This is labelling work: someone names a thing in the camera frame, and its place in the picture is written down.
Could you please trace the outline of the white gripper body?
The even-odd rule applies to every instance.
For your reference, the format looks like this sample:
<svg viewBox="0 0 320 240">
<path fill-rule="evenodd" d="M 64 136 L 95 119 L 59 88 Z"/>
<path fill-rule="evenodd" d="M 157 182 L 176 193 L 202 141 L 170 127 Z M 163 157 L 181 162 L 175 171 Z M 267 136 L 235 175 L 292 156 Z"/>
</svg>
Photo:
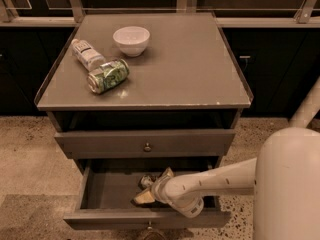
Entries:
<svg viewBox="0 0 320 240">
<path fill-rule="evenodd" d="M 154 198 L 187 218 L 197 217 L 204 208 L 202 183 L 191 175 L 160 177 L 151 187 Z"/>
</svg>

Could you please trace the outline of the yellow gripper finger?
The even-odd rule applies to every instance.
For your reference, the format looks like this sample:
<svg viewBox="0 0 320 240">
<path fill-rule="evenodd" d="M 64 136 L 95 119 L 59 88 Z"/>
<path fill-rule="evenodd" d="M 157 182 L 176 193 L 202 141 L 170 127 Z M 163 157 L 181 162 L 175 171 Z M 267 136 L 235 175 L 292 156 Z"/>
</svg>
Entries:
<svg viewBox="0 0 320 240">
<path fill-rule="evenodd" d="M 161 175 L 162 180 L 170 180 L 174 177 L 174 172 L 168 167 Z"/>
<path fill-rule="evenodd" d="M 155 202 L 155 197 L 151 190 L 146 188 L 134 197 L 134 202 L 136 204 L 149 204 Z"/>
</svg>

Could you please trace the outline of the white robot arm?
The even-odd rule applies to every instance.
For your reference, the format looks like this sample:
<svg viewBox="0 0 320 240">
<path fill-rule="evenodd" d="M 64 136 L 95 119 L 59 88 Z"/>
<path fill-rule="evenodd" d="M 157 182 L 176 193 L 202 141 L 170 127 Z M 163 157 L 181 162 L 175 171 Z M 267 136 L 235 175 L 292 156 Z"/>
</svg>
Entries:
<svg viewBox="0 0 320 240">
<path fill-rule="evenodd" d="M 194 218 L 203 198 L 215 195 L 254 197 L 253 240 L 320 240 L 320 133 L 285 128 L 255 158 L 179 176 L 166 169 L 134 201 L 159 201 Z"/>
</svg>

